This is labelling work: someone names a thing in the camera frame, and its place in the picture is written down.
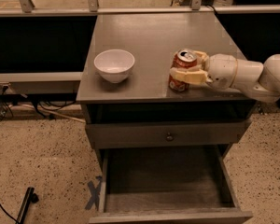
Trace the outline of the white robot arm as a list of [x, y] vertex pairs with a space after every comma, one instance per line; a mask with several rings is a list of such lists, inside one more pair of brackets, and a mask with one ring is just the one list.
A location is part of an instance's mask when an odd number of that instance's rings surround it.
[[185, 91], [189, 85], [202, 84], [213, 89], [236, 89], [262, 102], [276, 102], [280, 98], [280, 54], [259, 63], [227, 54], [209, 56], [191, 49], [178, 51], [169, 71], [169, 87]]

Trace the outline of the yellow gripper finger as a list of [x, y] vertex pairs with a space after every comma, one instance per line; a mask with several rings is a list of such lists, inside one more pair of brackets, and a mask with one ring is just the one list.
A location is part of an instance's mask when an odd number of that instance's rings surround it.
[[199, 66], [194, 66], [189, 69], [173, 67], [170, 69], [170, 75], [173, 79], [192, 85], [203, 84], [208, 76], [207, 72]]
[[204, 51], [198, 51], [194, 50], [194, 53], [197, 56], [197, 64], [200, 64], [201, 66], [206, 66], [209, 60], [209, 56]]

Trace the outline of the white rounded gripper body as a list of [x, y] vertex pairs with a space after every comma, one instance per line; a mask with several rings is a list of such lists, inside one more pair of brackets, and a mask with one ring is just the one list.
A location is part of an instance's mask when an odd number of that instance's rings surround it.
[[231, 55], [216, 54], [209, 58], [207, 66], [206, 83], [220, 90], [228, 89], [234, 78], [237, 68], [237, 60]]

